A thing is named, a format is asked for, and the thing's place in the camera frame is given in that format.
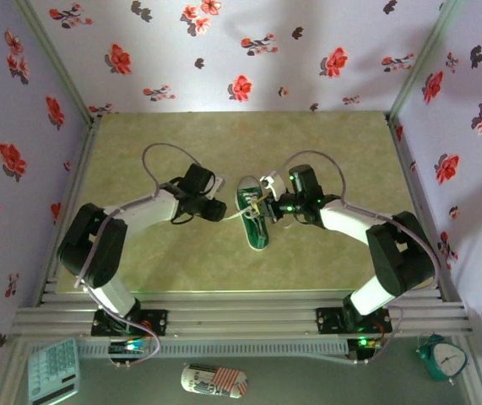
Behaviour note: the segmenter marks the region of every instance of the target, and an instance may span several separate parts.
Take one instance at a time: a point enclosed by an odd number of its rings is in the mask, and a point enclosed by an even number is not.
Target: alarm clock
[[[458,346],[445,342],[433,334],[417,348],[428,372],[437,381],[449,380],[459,375],[468,364],[468,355]]]

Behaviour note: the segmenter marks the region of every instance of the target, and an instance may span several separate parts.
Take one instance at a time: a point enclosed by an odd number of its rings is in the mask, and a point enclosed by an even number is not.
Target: mounting plate
[[[165,336],[167,328],[167,310],[140,310],[139,323],[156,333],[158,336]],[[126,326],[121,330],[118,322],[111,319],[103,310],[95,312],[95,318],[90,329],[90,336],[131,336],[142,337],[145,333],[139,329]]]
[[[377,310],[370,314],[370,316],[366,318],[364,325],[353,332],[346,327],[344,314],[341,307],[317,308],[316,324],[317,331],[320,335],[340,335],[351,333],[381,334],[381,327],[385,333],[390,333],[393,331],[389,311],[383,309]]]

